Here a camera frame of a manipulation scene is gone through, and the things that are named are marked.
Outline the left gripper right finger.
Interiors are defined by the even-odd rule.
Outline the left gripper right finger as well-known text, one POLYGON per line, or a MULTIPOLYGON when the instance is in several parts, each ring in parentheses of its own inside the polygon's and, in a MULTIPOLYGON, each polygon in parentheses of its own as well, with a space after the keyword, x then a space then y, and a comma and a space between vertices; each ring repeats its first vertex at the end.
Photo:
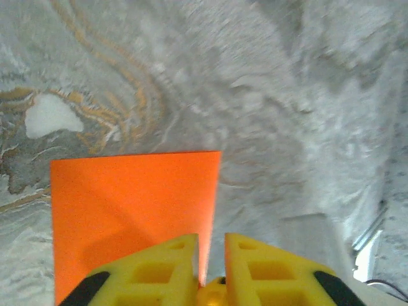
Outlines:
POLYGON ((224 237, 229 305, 363 305, 335 272, 238 233, 224 237))

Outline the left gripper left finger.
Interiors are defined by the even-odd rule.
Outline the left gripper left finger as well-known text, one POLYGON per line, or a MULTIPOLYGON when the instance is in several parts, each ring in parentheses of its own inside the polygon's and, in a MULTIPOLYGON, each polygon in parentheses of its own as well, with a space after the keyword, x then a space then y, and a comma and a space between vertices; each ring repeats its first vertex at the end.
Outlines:
POLYGON ((97 267, 61 305, 196 305, 198 260, 198 235, 182 235, 97 267))

